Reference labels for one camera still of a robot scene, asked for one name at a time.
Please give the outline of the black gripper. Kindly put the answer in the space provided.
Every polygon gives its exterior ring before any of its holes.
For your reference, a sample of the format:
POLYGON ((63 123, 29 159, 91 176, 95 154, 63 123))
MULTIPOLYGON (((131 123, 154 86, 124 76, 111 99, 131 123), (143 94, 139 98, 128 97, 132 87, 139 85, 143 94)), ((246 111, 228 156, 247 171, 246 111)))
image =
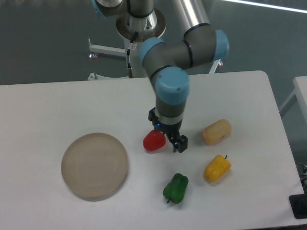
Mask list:
POLYGON ((173 146, 173 152, 182 153, 188 148, 188 138, 179 133, 183 113, 175 117, 166 117, 158 113, 156 108, 149 111, 148 120, 152 123, 155 132, 165 134, 173 146))

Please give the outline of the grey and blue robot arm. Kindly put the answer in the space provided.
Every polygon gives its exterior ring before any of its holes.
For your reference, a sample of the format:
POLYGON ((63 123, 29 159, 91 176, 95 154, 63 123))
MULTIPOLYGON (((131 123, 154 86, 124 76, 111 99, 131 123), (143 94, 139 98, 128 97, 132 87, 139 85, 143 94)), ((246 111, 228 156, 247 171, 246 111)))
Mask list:
POLYGON ((92 6, 101 18, 117 17, 117 31, 128 41, 127 67, 146 73, 156 95, 148 119, 167 136, 174 152, 183 152, 188 138, 179 130, 189 94, 187 70, 223 59, 229 50, 226 34, 211 28, 200 0, 172 1, 183 29, 176 44, 161 38, 166 22, 152 0, 94 0, 92 6))

